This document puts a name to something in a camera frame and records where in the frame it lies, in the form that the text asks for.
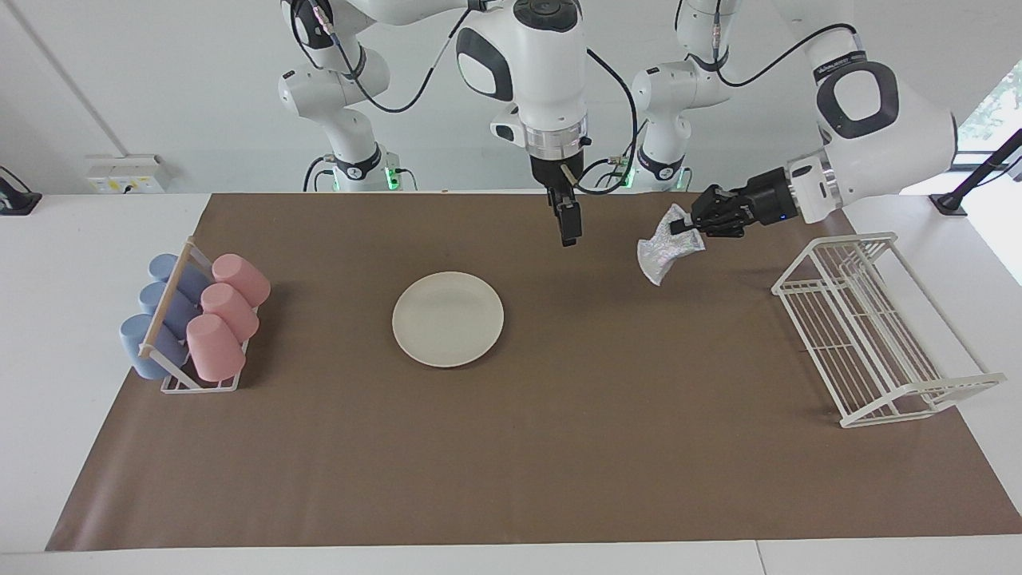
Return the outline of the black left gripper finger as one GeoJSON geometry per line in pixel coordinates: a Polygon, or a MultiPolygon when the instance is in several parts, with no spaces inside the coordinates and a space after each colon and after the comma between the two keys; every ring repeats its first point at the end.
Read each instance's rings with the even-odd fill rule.
{"type": "Polygon", "coordinates": [[[706,219],[719,215],[723,207],[729,203],[731,192],[719,184],[709,185],[704,192],[700,193],[692,204],[693,219],[706,219]]]}
{"type": "Polygon", "coordinates": [[[740,222],[725,222],[723,224],[708,222],[688,223],[686,220],[675,220],[671,222],[671,234],[687,232],[699,232],[708,237],[715,237],[716,239],[742,239],[744,237],[744,226],[740,222]]]}

